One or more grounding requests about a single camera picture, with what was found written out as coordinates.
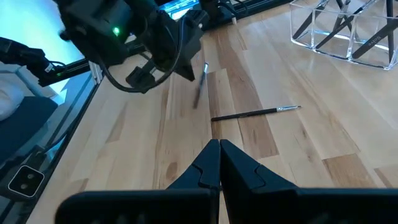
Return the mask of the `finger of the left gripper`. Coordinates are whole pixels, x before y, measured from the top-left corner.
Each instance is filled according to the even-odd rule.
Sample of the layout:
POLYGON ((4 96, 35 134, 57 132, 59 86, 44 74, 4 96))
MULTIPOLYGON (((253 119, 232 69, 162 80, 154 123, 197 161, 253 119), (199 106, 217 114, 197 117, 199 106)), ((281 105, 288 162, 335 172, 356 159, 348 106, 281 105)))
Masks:
POLYGON ((199 9, 191 9, 183 17, 182 77, 191 82, 195 79, 191 59, 201 49, 202 28, 208 21, 208 13, 199 9))
POLYGON ((155 83, 153 69, 155 69, 155 64, 152 60, 143 67, 135 67, 126 77, 126 82, 135 90, 148 90, 155 83))

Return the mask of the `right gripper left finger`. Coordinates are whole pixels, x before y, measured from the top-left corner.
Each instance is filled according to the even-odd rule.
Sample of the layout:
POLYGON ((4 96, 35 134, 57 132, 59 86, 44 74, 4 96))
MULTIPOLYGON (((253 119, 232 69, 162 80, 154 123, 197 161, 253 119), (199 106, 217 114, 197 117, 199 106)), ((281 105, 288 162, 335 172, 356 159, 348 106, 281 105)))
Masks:
POLYGON ((217 223, 220 143, 212 139, 163 190, 85 191, 65 199, 56 223, 217 223))

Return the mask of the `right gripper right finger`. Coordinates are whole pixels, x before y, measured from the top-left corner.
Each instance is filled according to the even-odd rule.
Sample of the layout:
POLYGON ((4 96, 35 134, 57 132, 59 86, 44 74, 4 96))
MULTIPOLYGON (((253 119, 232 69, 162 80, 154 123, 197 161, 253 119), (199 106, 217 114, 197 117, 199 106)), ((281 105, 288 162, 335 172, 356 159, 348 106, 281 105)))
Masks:
POLYGON ((299 187, 222 139, 231 223, 397 223, 397 189, 299 187))

